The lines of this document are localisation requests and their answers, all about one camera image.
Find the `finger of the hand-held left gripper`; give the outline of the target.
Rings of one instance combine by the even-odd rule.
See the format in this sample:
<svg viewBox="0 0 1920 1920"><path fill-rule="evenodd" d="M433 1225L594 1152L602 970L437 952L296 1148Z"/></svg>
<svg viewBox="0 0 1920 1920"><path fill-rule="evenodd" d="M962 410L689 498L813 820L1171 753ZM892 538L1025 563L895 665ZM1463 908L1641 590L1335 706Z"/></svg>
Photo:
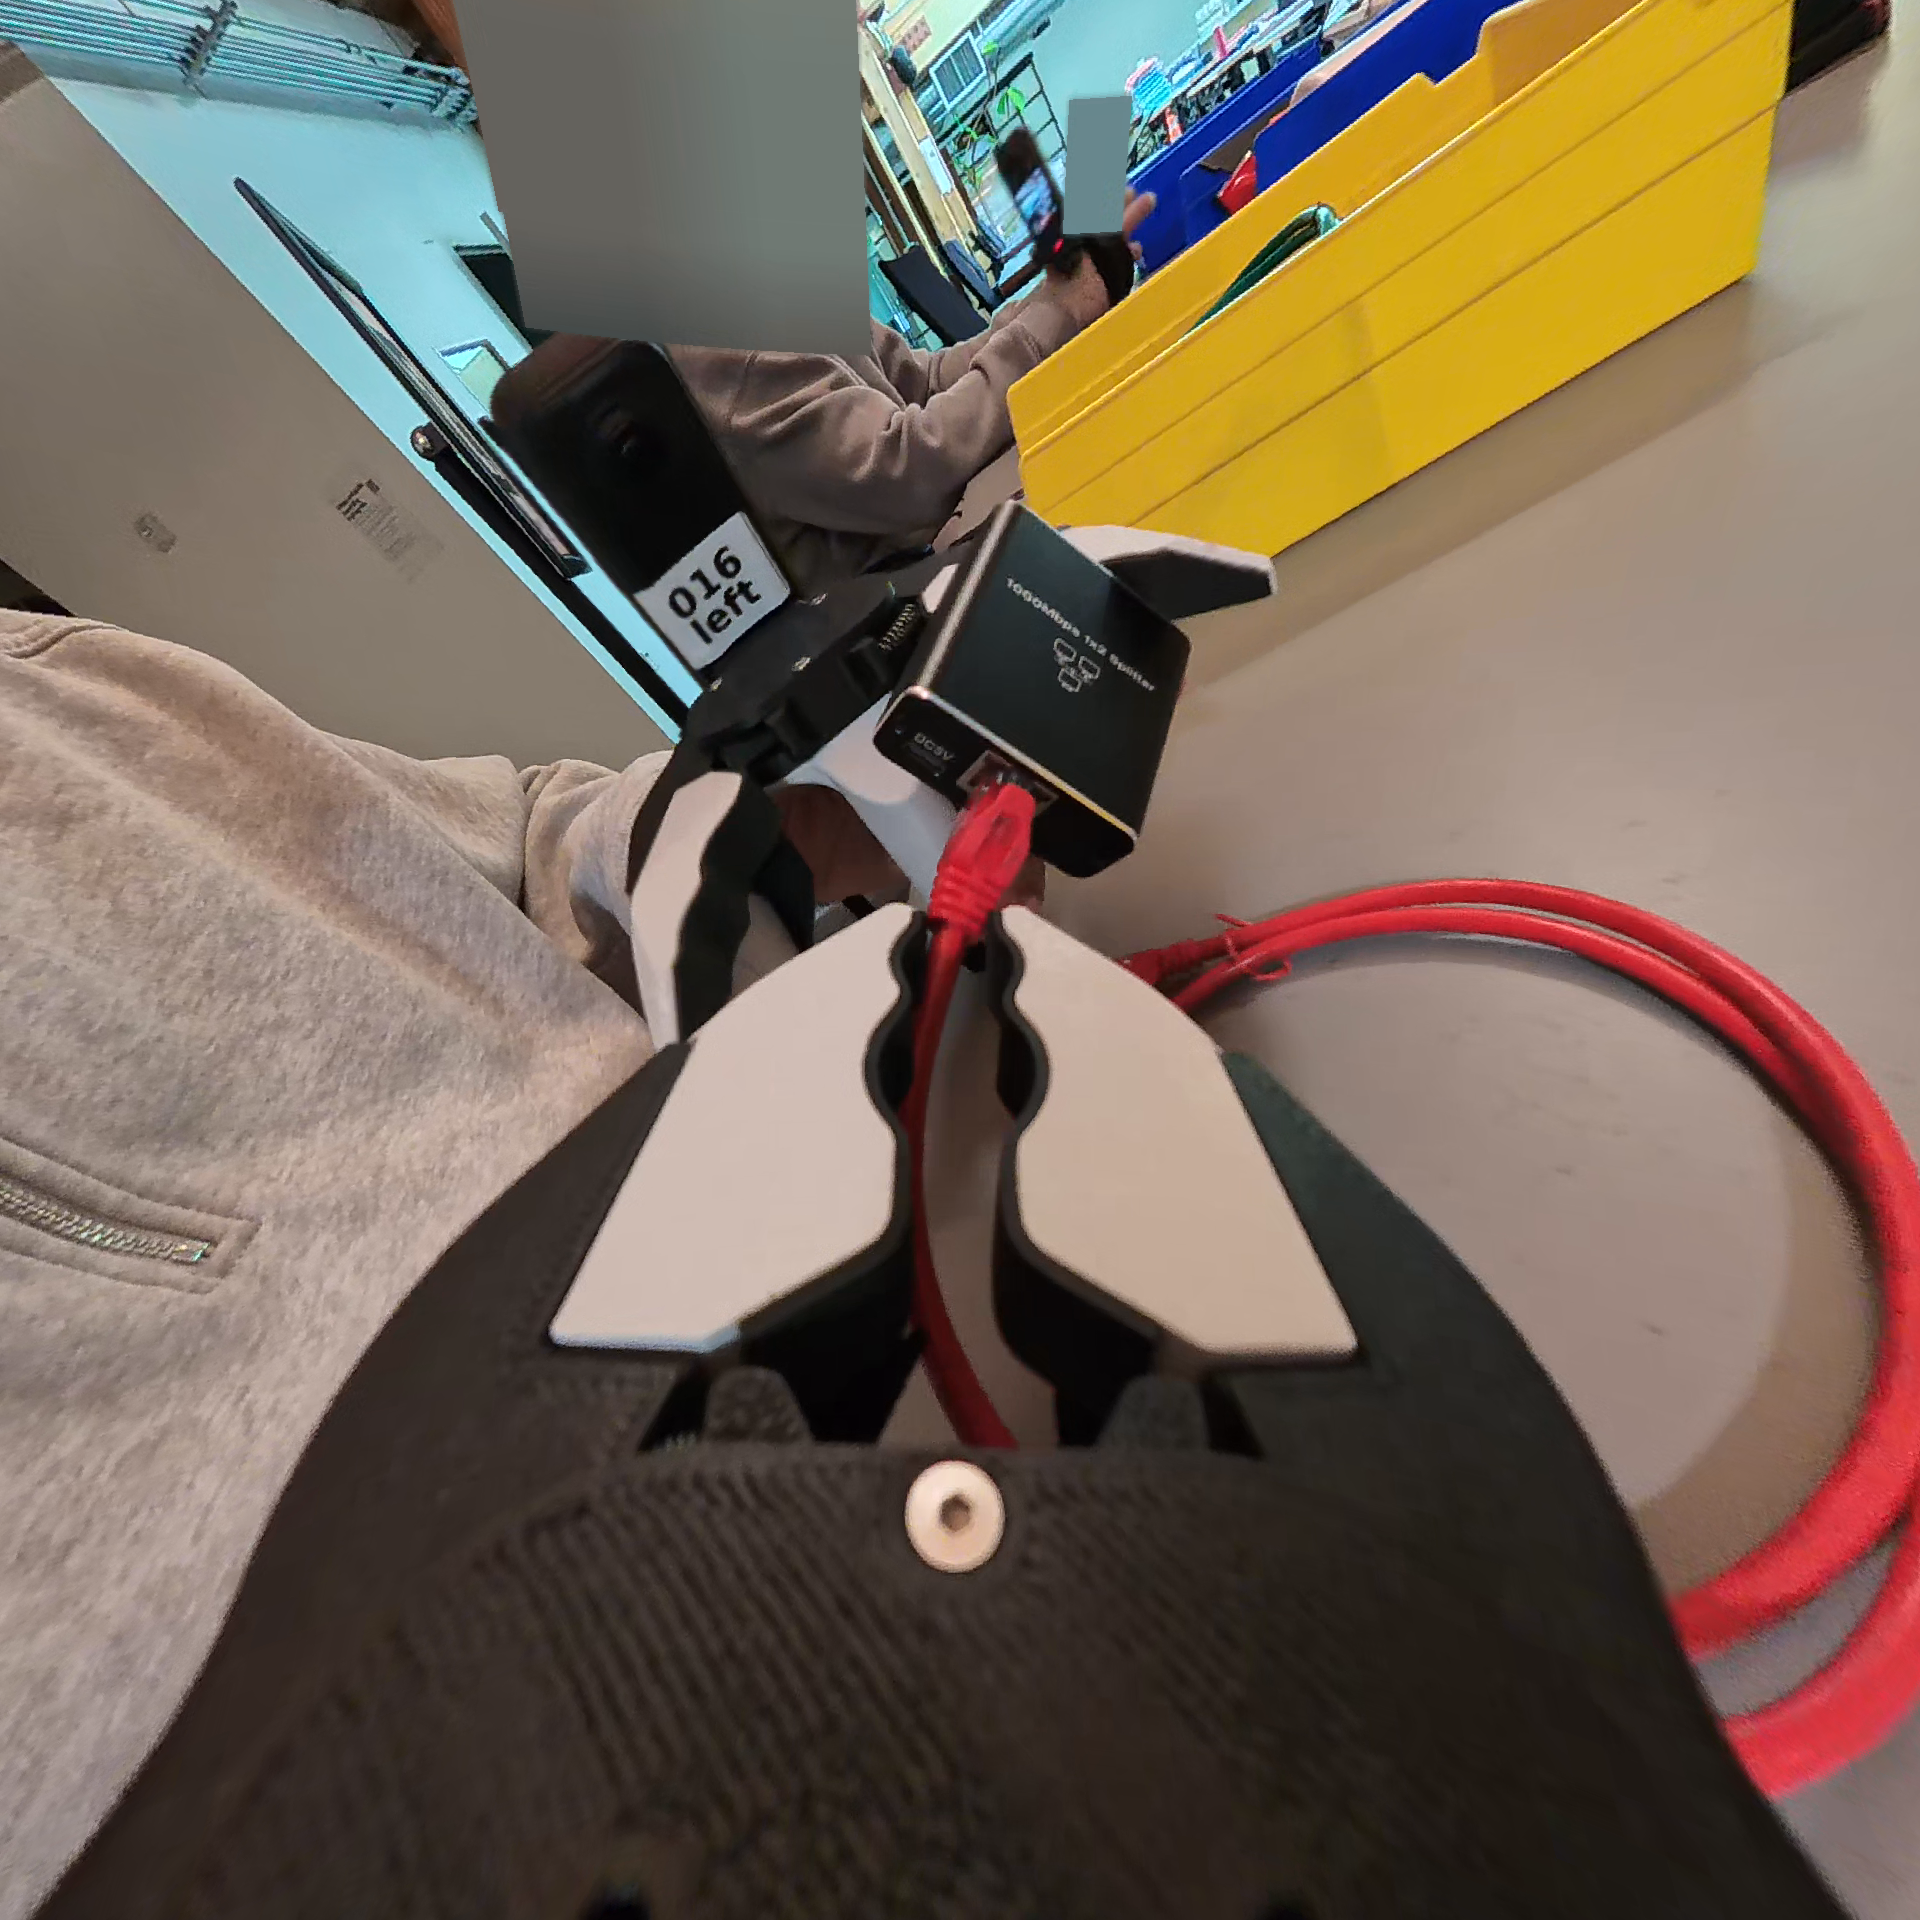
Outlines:
<svg viewBox="0 0 1920 1920"><path fill-rule="evenodd" d="M1165 621L1252 606L1279 592L1274 561L1236 546L1127 525L1071 525L1064 539Z"/></svg>
<svg viewBox="0 0 1920 1920"><path fill-rule="evenodd" d="M895 859L909 890L930 890L956 806L906 769L880 754L875 733L885 712L864 712L795 769L795 786L824 786L852 814Z"/></svg>

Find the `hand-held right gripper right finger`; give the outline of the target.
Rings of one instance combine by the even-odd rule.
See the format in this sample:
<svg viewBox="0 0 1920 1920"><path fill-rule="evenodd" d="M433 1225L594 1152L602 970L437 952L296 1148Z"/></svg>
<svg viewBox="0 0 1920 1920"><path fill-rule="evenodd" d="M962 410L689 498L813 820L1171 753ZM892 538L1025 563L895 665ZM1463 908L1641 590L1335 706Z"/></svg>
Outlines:
<svg viewBox="0 0 1920 1920"><path fill-rule="evenodd" d="M1056 1305L1165 1369L1346 1362L1359 1336L1207 1034L1029 908L995 929L1000 1098L1012 1133L1002 1329L1032 1369L1068 1358Z"/></svg>

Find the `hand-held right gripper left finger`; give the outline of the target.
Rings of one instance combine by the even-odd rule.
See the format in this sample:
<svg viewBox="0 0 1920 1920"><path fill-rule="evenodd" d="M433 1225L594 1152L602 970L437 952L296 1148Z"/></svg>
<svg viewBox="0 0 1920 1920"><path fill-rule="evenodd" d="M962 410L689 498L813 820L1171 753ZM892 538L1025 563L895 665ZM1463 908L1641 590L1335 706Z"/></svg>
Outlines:
<svg viewBox="0 0 1920 1920"><path fill-rule="evenodd" d="M739 994L679 1073L549 1337L565 1352L732 1354L897 1218L897 1128L868 1056L916 918L873 910Z"/></svg>

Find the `black network adapter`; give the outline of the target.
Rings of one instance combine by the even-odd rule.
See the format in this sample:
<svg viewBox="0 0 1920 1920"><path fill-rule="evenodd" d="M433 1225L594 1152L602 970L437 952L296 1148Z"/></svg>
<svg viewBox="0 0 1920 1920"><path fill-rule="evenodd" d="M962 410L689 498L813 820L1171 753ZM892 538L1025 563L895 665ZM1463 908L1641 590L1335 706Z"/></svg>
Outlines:
<svg viewBox="0 0 1920 1920"><path fill-rule="evenodd" d="M1189 637L1021 504L945 592L875 728L880 756L961 809L989 774L1039 801L1032 853L1088 880L1137 850Z"/></svg>

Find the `yellow plastic bin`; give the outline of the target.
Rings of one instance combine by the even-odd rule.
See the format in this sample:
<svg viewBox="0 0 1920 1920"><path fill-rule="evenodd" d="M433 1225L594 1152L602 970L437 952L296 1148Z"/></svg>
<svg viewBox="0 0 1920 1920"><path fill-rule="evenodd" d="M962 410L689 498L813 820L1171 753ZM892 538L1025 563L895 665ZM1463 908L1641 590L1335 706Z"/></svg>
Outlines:
<svg viewBox="0 0 1920 1920"><path fill-rule="evenodd" d="M1516 5L1012 390L1027 504L1279 556L1761 260L1793 5Z"/></svg>

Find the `person's left forearm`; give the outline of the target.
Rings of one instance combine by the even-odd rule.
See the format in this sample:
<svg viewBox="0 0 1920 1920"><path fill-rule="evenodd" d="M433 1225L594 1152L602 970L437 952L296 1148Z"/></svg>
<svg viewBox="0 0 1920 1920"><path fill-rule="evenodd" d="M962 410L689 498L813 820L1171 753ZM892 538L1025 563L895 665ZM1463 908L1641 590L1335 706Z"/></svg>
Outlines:
<svg viewBox="0 0 1920 1920"><path fill-rule="evenodd" d="M667 761L652 753L617 771L580 758L519 771L519 908L603 981L633 961L633 829Z"/></svg>

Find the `person's left hand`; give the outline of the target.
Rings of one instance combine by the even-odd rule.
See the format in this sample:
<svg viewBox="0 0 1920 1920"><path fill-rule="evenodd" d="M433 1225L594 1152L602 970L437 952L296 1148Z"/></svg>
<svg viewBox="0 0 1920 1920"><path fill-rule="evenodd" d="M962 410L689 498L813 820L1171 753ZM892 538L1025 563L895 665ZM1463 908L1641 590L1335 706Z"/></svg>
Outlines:
<svg viewBox="0 0 1920 1920"><path fill-rule="evenodd" d="M784 840L811 876L818 906L906 901L909 884L847 796L825 785L784 785L773 793Z"/></svg>

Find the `black flat monitor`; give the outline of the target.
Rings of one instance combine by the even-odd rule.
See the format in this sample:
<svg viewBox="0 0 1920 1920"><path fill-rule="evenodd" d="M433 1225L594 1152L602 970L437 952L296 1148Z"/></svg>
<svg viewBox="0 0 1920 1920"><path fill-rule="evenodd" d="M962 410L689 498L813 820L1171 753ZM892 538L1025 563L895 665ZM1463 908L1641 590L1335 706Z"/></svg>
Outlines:
<svg viewBox="0 0 1920 1920"><path fill-rule="evenodd" d="M421 422L411 435L417 457L535 576L549 585L584 579L589 563L565 523L521 483L492 435L469 419L428 364L402 341L362 281L290 225L249 180L237 177L231 185L418 410Z"/></svg>

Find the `blue plastic bin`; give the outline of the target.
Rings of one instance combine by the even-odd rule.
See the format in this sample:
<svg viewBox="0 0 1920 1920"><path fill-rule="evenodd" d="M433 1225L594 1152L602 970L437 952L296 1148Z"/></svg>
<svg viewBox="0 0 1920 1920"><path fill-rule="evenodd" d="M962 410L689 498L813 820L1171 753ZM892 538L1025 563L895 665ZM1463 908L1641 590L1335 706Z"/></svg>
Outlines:
<svg viewBox="0 0 1920 1920"><path fill-rule="evenodd" d="M1184 192L1181 179L1211 154L1210 141L1201 137L1184 137L1165 145L1129 168L1127 185L1139 196L1154 198L1139 241L1146 252L1171 252L1181 245L1184 233Z"/></svg>
<svg viewBox="0 0 1920 1920"><path fill-rule="evenodd" d="M1249 108L1227 137L1181 173L1186 242L1233 214L1221 195L1247 161L1256 162L1256 187L1274 185L1409 81L1452 75L1477 54L1487 24L1511 8L1405 5L1362 35L1353 52L1319 61L1261 99L1259 108Z"/></svg>

